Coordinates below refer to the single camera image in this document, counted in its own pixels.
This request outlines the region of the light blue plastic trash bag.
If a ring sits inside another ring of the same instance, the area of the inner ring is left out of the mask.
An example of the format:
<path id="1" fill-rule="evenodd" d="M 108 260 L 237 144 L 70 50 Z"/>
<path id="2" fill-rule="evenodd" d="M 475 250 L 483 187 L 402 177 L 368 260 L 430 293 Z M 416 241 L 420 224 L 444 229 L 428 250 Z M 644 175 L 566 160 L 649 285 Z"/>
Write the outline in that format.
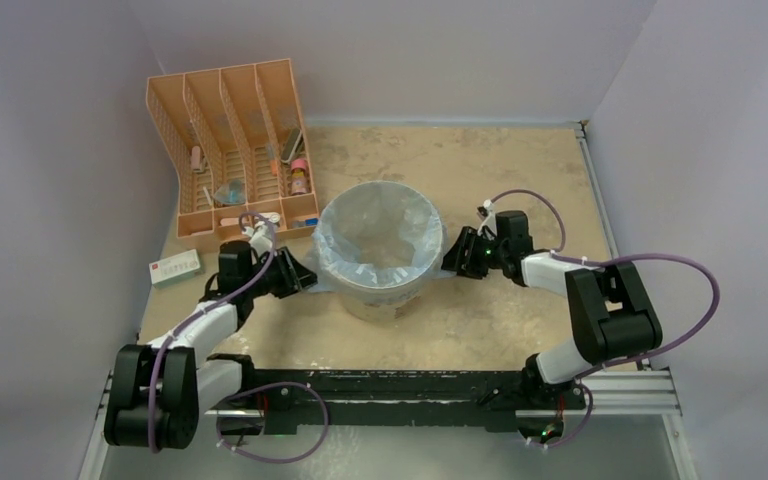
<path id="1" fill-rule="evenodd" d="M 392 304 L 449 275 L 449 246 L 439 209 L 402 183 L 370 181 L 337 195 L 322 210 L 305 265 L 311 292 L 333 292 L 366 304 Z"/>

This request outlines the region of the beige plastic trash bin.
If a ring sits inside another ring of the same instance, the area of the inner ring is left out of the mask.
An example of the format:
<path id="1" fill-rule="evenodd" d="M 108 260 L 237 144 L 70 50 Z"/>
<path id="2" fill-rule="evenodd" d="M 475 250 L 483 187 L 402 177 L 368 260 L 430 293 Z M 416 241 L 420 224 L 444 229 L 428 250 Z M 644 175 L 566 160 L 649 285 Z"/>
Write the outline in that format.
<path id="1" fill-rule="evenodd" d="M 423 289 L 439 273 L 437 265 L 425 268 L 377 268 L 370 263 L 331 272 L 334 289 L 345 309 L 369 322 L 390 322 L 406 316 L 419 302 Z"/>

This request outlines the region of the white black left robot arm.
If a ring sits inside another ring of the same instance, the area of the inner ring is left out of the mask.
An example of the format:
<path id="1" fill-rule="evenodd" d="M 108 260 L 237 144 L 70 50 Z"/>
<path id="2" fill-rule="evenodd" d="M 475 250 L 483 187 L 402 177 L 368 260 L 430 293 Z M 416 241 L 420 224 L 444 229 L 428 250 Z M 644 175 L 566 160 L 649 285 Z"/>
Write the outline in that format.
<path id="1" fill-rule="evenodd" d="M 244 409 L 257 399 L 256 369 L 247 355 L 215 348 L 242 328 L 254 302 L 283 299 L 317 282 L 286 247 L 221 246 L 218 270 L 193 312 L 147 344 L 123 346 L 112 371 L 104 439 L 112 446 L 184 449 L 200 418 L 226 401 Z"/>

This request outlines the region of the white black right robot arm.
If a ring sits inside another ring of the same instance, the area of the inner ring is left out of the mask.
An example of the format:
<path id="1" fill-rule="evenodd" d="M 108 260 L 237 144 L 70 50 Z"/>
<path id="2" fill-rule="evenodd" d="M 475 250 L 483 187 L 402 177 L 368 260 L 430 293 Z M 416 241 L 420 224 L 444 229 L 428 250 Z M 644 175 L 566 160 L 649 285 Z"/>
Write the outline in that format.
<path id="1" fill-rule="evenodd" d="M 494 221 L 493 229 L 463 227 L 442 268 L 471 279 L 498 269 L 518 286 L 566 299 L 572 337 L 527 359 L 521 392 L 529 404 L 544 407 L 559 396 L 561 384 L 611 360 L 660 347 L 663 331 L 633 263 L 587 266 L 562 261 L 535 249 L 524 212 L 503 211 Z"/>

